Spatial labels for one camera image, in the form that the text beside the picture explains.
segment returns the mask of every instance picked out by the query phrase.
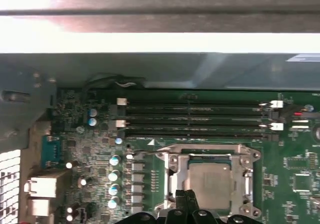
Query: motherboard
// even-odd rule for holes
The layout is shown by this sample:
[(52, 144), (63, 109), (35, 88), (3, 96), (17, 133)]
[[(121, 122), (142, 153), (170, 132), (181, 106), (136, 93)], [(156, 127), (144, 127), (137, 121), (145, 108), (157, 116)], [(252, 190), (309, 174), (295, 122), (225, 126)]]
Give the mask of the motherboard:
[(319, 111), (312, 92), (61, 89), (42, 167), (72, 170), (62, 223), (157, 215), (177, 189), (222, 220), (319, 223)]

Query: cable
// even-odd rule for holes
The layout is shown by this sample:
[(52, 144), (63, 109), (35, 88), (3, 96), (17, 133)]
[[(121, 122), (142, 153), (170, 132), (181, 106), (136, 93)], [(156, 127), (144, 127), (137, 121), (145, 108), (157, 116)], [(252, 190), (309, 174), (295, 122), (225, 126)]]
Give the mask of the cable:
[(98, 88), (103, 86), (104, 88), (108, 88), (112, 84), (117, 84), (118, 86), (122, 88), (127, 88), (130, 86), (141, 86), (144, 88), (144, 81), (146, 80), (143, 77), (126, 77), (123, 75), (114, 75), (109, 77), (104, 77), (97, 80), (90, 80), (93, 77), (89, 78), (88, 81), (86, 81), (84, 87), (82, 88), (82, 101), (84, 102), (87, 98), (87, 92), (92, 88)]

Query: white label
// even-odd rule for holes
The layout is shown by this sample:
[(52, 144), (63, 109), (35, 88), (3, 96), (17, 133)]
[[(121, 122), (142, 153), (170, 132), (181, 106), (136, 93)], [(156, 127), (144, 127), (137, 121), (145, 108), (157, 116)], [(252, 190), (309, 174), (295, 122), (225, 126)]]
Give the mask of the white label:
[(320, 54), (300, 54), (288, 59), (287, 62), (320, 62)]

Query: capacitor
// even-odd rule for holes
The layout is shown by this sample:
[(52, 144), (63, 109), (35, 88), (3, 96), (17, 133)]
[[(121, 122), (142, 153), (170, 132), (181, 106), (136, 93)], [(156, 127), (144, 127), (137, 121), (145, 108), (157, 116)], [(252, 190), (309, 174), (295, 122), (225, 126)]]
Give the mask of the capacitor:
[(115, 209), (120, 203), (120, 199), (117, 196), (113, 196), (110, 201), (108, 201), (108, 207), (110, 209)]
[(120, 186), (118, 184), (113, 184), (110, 186), (108, 193), (109, 195), (117, 195), (120, 190)]
[(113, 170), (109, 175), (108, 179), (109, 181), (116, 181), (120, 176), (120, 171), (118, 170)]
[(82, 186), (87, 185), (88, 183), (90, 183), (92, 181), (92, 178), (90, 176), (86, 177), (86, 178), (81, 178), (80, 180), (80, 184)]
[(122, 143), (122, 139), (121, 138), (116, 138), (114, 140), (115, 144), (120, 145)]
[(71, 169), (71, 168), (76, 167), (78, 165), (79, 165), (79, 162), (77, 160), (73, 160), (73, 161), (67, 162), (65, 164), (67, 169)]
[(110, 165), (112, 166), (116, 166), (120, 163), (120, 156), (118, 155), (114, 155), (110, 158), (109, 160)]
[(67, 215), (66, 220), (67, 221), (73, 221), (73, 219), (75, 219), (78, 215), (79, 215), (79, 211), (75, 210), (71, 214)]
[(80, 207), (80, 204), (79, 204), (79, 202), (75, 202), (75, 203), (73, 203), (70, 207), (68, 207), (67, 208), (67, 212), (68, 213), (73, 213), (75, 210), (77, 210), (78, 208)]
[(97, 120), (95, 118), (90, 118), (88, 120), (88, 125), (89, 126), (96, 126), (96, 124), (97, 124)]
[(98, 111), (96, 109), (90, 109), (88, 114), (90, 117), (96, 117), (98, 115)]

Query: green circuit board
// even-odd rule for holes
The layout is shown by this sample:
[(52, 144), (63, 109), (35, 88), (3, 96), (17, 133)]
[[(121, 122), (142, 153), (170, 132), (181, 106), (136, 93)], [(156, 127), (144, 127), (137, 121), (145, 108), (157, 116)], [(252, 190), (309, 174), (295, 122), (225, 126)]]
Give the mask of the green circuit board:
[[(320, 120), (308, 123), (285, 123), (284, 130), (277, 131), (278, 139), (258, 140), (248, 138), (175, 138), (134, 137), (124, 138), (120, 144), (110, 138), (109, 107), (117, 98), (137, 101), (271, 101), (282, 100), (285, 104), (312, 105), (320, 111), (320, 93), (315, 92), (266, 92), (266, 91), (184, 91), (184, 90), (91, 90), (83, 102), (81, 90), (61, 89), (57, 108), (53, 113), (52, 134), (62, 140), (64, 161), (77, 160), (74, 184), (67, 192), (66, 206), (74, 201), (94, 202), (94, 216), (87, 223), (114, 223), (131, 214), (130, 162), (128, 150), (156, 151), (171, 144), (241, 144), (261, 153), (254, 162), (253, 202), (261, 210), (257, 220), (262, 223), (318, 223), (319, 207), (313, 197), (320, 196), (320, 140), (316, 129)], [(97, 123), (88, 124), (88, 111), (97, 110)], [(292, 125), (307, 125), (292, 128)], [(119, 165), (110, 165), (110, 158), (120, 157)], [(164, 162), (154, 155), (143, 158), (143, 211), (153, 212), (164, 200)], [(115, 182), (108, 174), (118, 170), (121, 175)], [(79, 176), (91, 176), (91, 184), (78, 188)], [(108, 189), (112, 184), (121, 188), (118, 207), (111, 209)]]

